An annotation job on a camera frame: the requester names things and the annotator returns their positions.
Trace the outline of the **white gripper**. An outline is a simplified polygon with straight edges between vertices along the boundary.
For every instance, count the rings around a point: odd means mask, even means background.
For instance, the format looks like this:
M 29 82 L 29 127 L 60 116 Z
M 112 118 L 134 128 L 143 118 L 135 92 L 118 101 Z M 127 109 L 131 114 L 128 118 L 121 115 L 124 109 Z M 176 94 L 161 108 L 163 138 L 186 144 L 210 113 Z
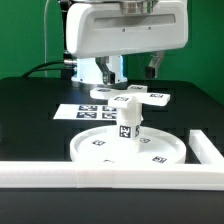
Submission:
M 109 58 L 104 56 L 152 52 L 145 76 L 154 79 L 163 50 L 182 48 L 187 41 L 187 0 L 156 0 L 137 14 L 127 13 L 120 2 L 79 2 L 67 14 L 68 51 L 77 58 L 96 57 L 104 85 L 115 83 L 115 73 L 107 66 Z

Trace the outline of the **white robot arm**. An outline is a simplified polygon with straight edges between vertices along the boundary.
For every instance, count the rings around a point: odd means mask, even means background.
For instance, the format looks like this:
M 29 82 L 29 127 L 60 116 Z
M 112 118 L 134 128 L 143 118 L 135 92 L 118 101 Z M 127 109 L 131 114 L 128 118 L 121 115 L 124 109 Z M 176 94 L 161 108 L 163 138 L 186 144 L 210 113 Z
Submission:
M 155 78 L 164 53 L 186 45 L 187 0 L 72 0 L 65 33 L 75 85 L 123 88 L 125 55 L 149 53 L 145 75 Z

